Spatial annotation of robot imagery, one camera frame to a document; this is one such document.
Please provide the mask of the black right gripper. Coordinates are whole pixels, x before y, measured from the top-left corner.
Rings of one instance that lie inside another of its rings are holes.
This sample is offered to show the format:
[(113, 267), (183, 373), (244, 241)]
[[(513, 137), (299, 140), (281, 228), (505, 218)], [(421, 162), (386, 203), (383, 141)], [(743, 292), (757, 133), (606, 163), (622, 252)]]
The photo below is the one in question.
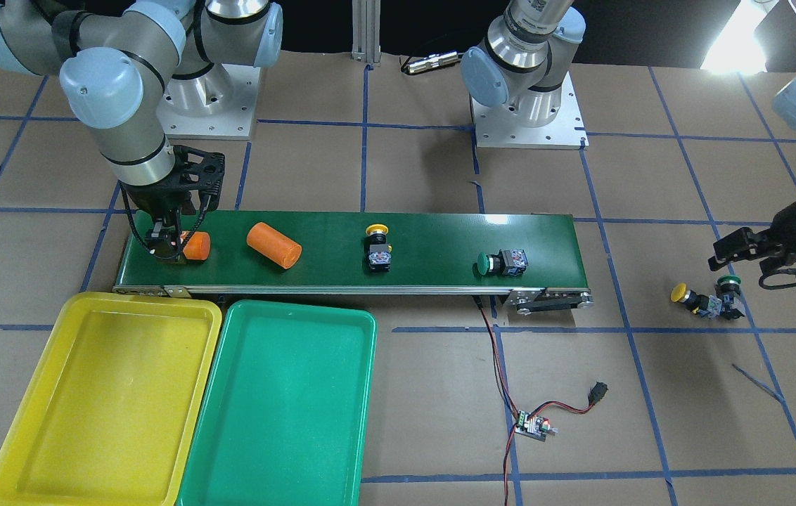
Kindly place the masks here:
[(187, 146), (173, 146), (175, 163), (169, 175), (147, 186), (122, 184), (125, 202), (133, 202), (153, 219), (146, 230), (146, 250), (153, 257), (167, 253), (165, 228), (173, 228), (173, 262), (185, 262), (181, 218), (198, 215), (199, 228), (208, 212), (218, 208), (225, 175), (226, 157)]

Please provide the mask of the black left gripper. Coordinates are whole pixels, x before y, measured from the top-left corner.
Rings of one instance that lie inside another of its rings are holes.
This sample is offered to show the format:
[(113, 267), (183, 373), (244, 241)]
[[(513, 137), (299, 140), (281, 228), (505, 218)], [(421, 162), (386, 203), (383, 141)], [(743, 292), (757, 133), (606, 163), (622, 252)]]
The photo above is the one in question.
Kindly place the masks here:
[(758, 284), (765, 290), (796, 287), (796, 202), (774, 216), (771, 227), (755, 233), (742, 227), (713, 244), (711, 271), (738, 261), (760, 259)]

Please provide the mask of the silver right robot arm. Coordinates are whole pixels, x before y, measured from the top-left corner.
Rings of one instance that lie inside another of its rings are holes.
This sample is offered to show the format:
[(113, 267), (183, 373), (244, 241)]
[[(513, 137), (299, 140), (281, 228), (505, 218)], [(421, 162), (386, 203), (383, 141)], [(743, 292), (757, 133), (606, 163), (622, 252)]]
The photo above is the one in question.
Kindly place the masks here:
[(224, 156), (173, 138), (249, 138), (259, 71), (281, 51), (270, 1), (136, 1), (116, 16), (83, 1), (0, 4), (0, 67), (55, 76), (114, 170), (131, 224), (154, 259), (208, 259), (200, 226), (218, 208)]

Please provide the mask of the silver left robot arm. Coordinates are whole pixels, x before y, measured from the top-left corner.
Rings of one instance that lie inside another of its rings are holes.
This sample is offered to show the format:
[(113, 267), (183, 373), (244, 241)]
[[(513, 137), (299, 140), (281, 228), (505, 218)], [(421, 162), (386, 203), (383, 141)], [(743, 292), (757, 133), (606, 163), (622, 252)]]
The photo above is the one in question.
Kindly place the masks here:
[[(790, 6), (796, 13), (796, 1)], [(461, 57), (463, 82), (472, 100), (502, 107), (526, 95), (559, 89), (584, 30), (584, 17), (569, 1), (511, 1), (484, 39)], [(796, 131), (796, 77), (774, 96), (772, 109)], [(707, 260), (712, 271), (759, 260), (762, 288), (775, 275), (793, 276), (796, 286), (796, 202), (777, 212), (766, 230), (739, 228), (713, 248)]]

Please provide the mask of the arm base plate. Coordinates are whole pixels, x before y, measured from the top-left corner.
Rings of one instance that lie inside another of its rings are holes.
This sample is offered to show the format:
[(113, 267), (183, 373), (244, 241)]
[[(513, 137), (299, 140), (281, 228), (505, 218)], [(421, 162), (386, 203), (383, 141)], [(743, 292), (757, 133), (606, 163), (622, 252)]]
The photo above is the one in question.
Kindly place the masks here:
[(570, 74), (549, 92), (525, 91), (501, 107), (470, 99), (479, 148), (580, 150), (588, 140)]
[(255, 123), (259, 67), (216, 65), (201, 77), (173, 79), (157, 115), (170, 140), (250, 140)]

